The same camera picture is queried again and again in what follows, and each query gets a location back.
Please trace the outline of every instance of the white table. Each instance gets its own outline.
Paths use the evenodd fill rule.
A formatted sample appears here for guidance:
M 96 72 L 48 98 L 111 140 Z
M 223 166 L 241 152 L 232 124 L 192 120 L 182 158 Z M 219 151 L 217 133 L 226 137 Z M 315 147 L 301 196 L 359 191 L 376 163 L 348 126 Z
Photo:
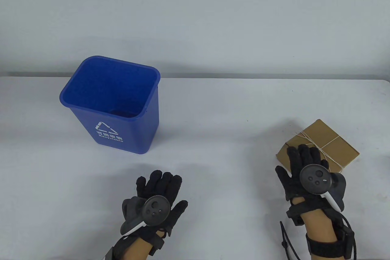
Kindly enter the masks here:
M 93 141 L 59 102 L 67 80 L 0 78 L 1 259 L 101 259 L 119 238 L 122 200 L 154 169 L 180 174 L 178 200 L 189 201 L 155 258 L 285 259 L 282 220 L 308 259 L 274 168 L 318 118 L 361 152 L 344 171 L 359 258 L 390 258 L 388 82 L 162 79 L 160 127 L 137 155 Z

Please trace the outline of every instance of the black cable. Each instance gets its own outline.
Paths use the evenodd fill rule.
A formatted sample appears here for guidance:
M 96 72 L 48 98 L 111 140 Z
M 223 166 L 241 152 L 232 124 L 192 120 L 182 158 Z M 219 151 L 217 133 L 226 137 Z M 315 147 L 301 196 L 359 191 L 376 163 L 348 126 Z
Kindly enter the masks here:
M 288 251 L 288 247 L 290 245 L 291 247 L 291 250 L 292 252 L 294 253 L 295 257 L 298 259 L 298 260 L 301 260 L 299 257 L 298 257 L 298 254 L 295 252 L 295 249 L 294 247 L 291 245 L 291 242 L 290 242 L 290 239 L 287 235 L 287 232 L 286 232 L 286 229 L 284 228 L 284 225 L 281 221 L 279 221 L 280 223 L 280 228 L 282 230 L 282 238 L 283 238 L 283 242 L 282 242 L 282 246 L 284 248 L 284 250 L 286 251 L 286 256 L 287 256 L 287 260 L 290 260 L 290 255 L 289 255 L 289 251 Z
M 343 218 L 343 220 L 345 221 L 345 223 L 347 224 L 348 228 L 351 228 L 351 225 L 349 224 L 348 220 L 345 218 L 344 215 L 342 215 L 340 213 L 341 217 Z M 297 260 L 301 260 L 299 257 L 298 257 L 298 254 L 296 253 L 294 247 L 291 245 L 291 242 L 290 242 L 290 239 L 287 235 L 287 232 L 286 232 L 286 229 L 284 228 L 284 225 L 281 221 L 279 221 L 280 223 L 280 229 L 282 230 L 282 238 L 283 238 L 283 241 L 282 241 L 282 246 L 284 248 L 284 250 L 286 251 L 286 256 L 287 256 L 287 260 L 291 260 L 290 259 L 290 255 L 289 255 L 289 251 L 288 251 L 288 247 L 290 245 L 291 247 L 291 250 L 292 252 L 294 253 L 295 257 L 297 258 Z M 357 252 L 356 252 L 356 241 L 355 241 L 355 238 L 353 239 L 353 260 L 356 260 L 357 259 Z

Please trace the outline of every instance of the black glove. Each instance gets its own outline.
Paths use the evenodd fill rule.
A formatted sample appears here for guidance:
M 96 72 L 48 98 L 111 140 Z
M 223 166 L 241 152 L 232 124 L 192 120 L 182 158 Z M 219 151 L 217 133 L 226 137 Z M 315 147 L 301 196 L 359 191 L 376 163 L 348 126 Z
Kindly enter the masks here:
M 286 193 L 286 200 L 290 200 L 291 202 L 292 199 L 296 197 L 304 197 L 305 199 L 304 202 L 290 207 L 289 211 L 287 211 L 288 217 L 294 221 L 295 225 L 303 225 L 303 220 L 300 216 L 302 213 L 322 209 L 325 211 L 325 214 L 329 214 L 328 217 L 333 218 L 333 214 L 335 213 L 332 211 L 333 208 L 327 200 L 320 195 L 314 195 L 306 191 L 300 181 L 300 172 L 305 166 L 308 164 L 320 164 L 326 169 L 329 169 L 327 160 L 321 160 L 318 148 L 309 148 L 305 144 L 298 146 L 298 149 L 295 147 L 288 147 L 287 154 L 290 158 L 291 177 L 282 166 L 277 166 L 275 168 Z
M 173 202 L 177 197 L 177 193 L 179 193 L 181 182 L 182 179 L 178 175 L 173 176 L 169 172 L 163 174 L 160 170 L 156 170 L 151 173 L 149 181 L 147 183 L 146 179 L 143 176 L 137 179 L 137 196 L 144 199 L 149 199 L 152 196 L 161 195 L 169 201 L 170 206 L 172 207 Z M 125 222 L 121 226 L 121 235 L 129 231 L 127 221 L 127 203 L 129 200 L 130 199 L 124 200 L 122 204 Z M 185 211 L 187 206 L 188 202 L 186 200 L 180 201 L 176 204 L 175 207 L 173 207 L 167 219 L 163 221 L 162 224 L 158 226 L 141 227 L 135 232 L 133 232 L 130 236 L 132 238 L 139 237 L 145 242 L 152 244 L 154 248 L 151 250 L 150 255 L 153 255 L 156 249 L 160 249 L 162 247 L 164 243 L 162 239 L 166 237 L 166 234 L 168 234 L 169 236 L 171 235 L 172 228 L 176 224 L 180 215 Z M 157 236 L 157 231 L 164 232 L 164 236 L 162 238 Z
M 308 164 L 320 164 L 326 169 L 329 169 L 327 160 L 321 160 L 321 155 L 317 147 L 309 148 L 305 144 L 298 146 L 298 149 L 293 146 L 288 147 L 287 154 L 290 158 L 291 178 L 282 166 L 277 166 L 275 168 L 284 191 L 286 192 L 286 200 L 292 200 L 295 197 L 312 198 L 317 196 L 307 192 L 303 188 L 299 179 L 299 174 L 303 167 Z

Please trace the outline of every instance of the wrist strap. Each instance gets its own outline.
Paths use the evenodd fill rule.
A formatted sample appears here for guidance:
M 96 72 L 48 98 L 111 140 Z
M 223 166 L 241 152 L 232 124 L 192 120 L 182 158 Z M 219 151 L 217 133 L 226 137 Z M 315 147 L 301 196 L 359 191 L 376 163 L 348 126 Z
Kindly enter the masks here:
M 150 252 L 149 252 L 149 255 L 150 255 L 150 256 L 153 256 L 154 253 L 156 253 L 156 251 L 159 250 L 159 249 L 161 249 L 161 248 L 163 247 L 163 245 L 164 245 L 164 240 L 163 240 L 163 239 L 166 238 L 167 232 L 166 232 L 164 229 L 159 229 L 159 231 L 160 231 L 160 232 L 164 232 L 164 235 L 163 235 L 162 237 L 156 235 L 157 238 L 158 238 L 158 239 L 157 239 L 157 238 L 155 239 L 155 241 L 156 241 L 155 244 L 156 244 L 156 245 L 155 245 L 155 244 L 152 244 L 151 242 L 149 242 L 150 244 L 153 245 L 152 250 L 150 250 Z
M 338 240 L 334 243 L 316 242 L 306 234 L 307 246 L 311 255 L 324 258 L 338 258 L 344 256 L 344 242 Z
M 152 246 L 153 246 L 153 248 L 152 248 L 152 250 L 150 250 L 150 252 L 149 252 L 149 255 L 150 256 L 153 256 L 154 255 L 154 253 L 157 251 L 157 250 L 160 250 L 162 247 L 163 247 L 163 245 L 164 245 L 164 240 L 162 239 L 162 238 L 160 238 L 158 235 L 156 235 L 156 234 L 154 234 L 153 235 L 153 237 L 151 237 L 150 239 L 148 239 L 148 240 L 145 240 L 145 239 L 143 239 L 145 242 L 148 242 L 148 243 L 150 243 Z
M 321 197 L 305 198 L 304 202 L 297 205 L 291 205 L 287 211 L 287 217 L 291 218 L 296 226 L 304 225 L 301 218 L 302 213 L 307 213 L 316 209 L 328 209 L 331 208 L 328 201 Z

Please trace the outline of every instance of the brown paper box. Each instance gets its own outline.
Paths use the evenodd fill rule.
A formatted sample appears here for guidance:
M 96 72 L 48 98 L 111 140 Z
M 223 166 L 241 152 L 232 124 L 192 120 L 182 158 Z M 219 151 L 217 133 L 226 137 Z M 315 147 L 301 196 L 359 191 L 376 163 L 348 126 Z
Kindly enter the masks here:
M 298 147 L 300 144 L 306 144 L 308 147 L 313 147 L 315 146 L 314 144 L 316 144 L 318 148 L 322 150 L 320 151 L 321 159 L 326 159 L 329 162 L 329 169 L 333 173 L 342 171 L 342 168 L 337 165 L 335 161 L 345 168 L 359 155 L 359 152 L 357 152 L 356 149 L 349 145 L 348 142 L 342 139 L 324 122 L 318 119 L 301 133 L 288 140 L 278 154 L 276 154 L 278 161 L 280 161 L 289 171 L 291 171 L 291 169 L 287 148 L 289 146 Z

